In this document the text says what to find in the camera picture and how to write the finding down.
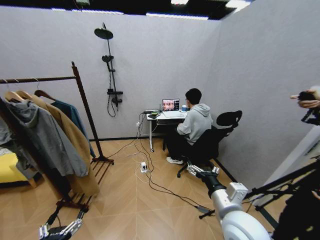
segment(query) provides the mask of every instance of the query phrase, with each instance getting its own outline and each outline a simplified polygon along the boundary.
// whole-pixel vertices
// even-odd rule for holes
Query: clothing rack
[[[107,164],[106,168],[104,171],[101,172],[100,174],[100,179],[98,180],[98,184],[100,184],[102,178],[104,177],[105,173],[107,172],[110,164],[114,165],[114,161],[112,159],[109,159],[104,156],[101,145],[99,142],[98,134],[96,131],[95,123],[92,118],[90,108],[88,105],[87,97],[84,91],[84,87],[81,82],[81,78],[78,72],[77,67],[75,66],[75,63],[72,61],[72,70],[74,76],[63,76],[63,77],[49,77],[49,78],[21,78],[21,79],[1,79],[0,84],[18,84],[18,83],[35,83],[35,82],[48,82],[48,81],[62,81],[62,80],[71,80],[75,79],[76,84],[78,86],[81,99],[84,105],[84,109],[86,112],[86,115],[88,117],[90,127],[93,133],[94,141],[96,143],[98,152],[99,152],[99,157],[94,157],[92,158],[91,164],[95,164],[94,167],[92,168],[93,170],[100,164],[100,168],[98,171],[95,173],[95,176],[97,177],[100,170],[103,168],[105,164]],[[51,169],[49,165],[42,161],[42,157],[39,154],[38,150],[34,146],[34,144],[28,139],[24,128],[19,124],[18,120],[16,117],[12,114],[12,112],[7,108],[5,102],[0,98],[0,116],[3,118],[3,120],[6,122],[8,127],[14,132],[14,134],[17,136],[17,140],[19,143],[22,145],[22,147],[28,151],[28,153],[32,156],[36,164],[38,165],[39,169],[47,176],[47,178],[50,180],[52,183],[53,187],[55,190],[62,195],[62,199],[59,200],[56,204],[61,206],[61,207],[71,207],[71,208],[78,208],[78,209],[83,209],[87,208],[88,204],[92,198],[90,196],[86,203],[82,204],[82,201],[84,199],[84,194],[82,194],[78,201],[76,202],[76,199],[78,197],[78,194],[74,194],[72,197],[68,195],[67,192],[64,192],[62,190],[62,186],[57,185],[57,181],[55,181],[55,176],[52,174]]]

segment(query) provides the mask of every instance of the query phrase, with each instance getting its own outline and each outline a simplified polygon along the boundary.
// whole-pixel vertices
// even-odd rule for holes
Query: white desk
[[[168,121],[166,120],[177,120],[177,119],[185,119],[188,112],[179,110],[182,116],[174,116],[174,117],[166,117],[163,113],[160,114],[160,116],[157,116],[156,119],[153,119],[151,117],[148,117],[149,114],[147,114],[146,119],[149,122],[149,142],[150,142],[150,151],[154,152],[155,150],[152,147],[152,121],[156,121],[158,125],[166,125],[168,124]]]

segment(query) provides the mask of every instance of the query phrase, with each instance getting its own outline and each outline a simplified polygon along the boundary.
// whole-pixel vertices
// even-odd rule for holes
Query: black camera
[[[306,91],[300,92],[298,99],[300,101],[312,101],[316,100],[315,96]],[[313,125],[320,125],[320,114],[319,114],[320,108],[315,107],[315,108],[310,108],[308,112],[304,115],[304,117],[301,119],[302,122],[307,123],[307,124],[313,124]]]

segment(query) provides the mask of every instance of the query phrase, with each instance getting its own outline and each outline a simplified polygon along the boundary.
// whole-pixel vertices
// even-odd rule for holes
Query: ceiling
[[[171,4],[171,0],[0,0],[2,6],[28,8],[61,8],[118,11],[130,15],[146,13],[192,15],[220,20],[235,8],[228,8],[229,0],[189,0],[187,4]]]

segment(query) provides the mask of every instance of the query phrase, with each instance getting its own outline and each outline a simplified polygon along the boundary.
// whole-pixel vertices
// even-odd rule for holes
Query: yellow sofa
[[[17,168],[18,162],[15,153],[0,156],[0,183],[13,183],[17,181],[28,181],[35,188],[36,182],[33,178],[27,179]]]

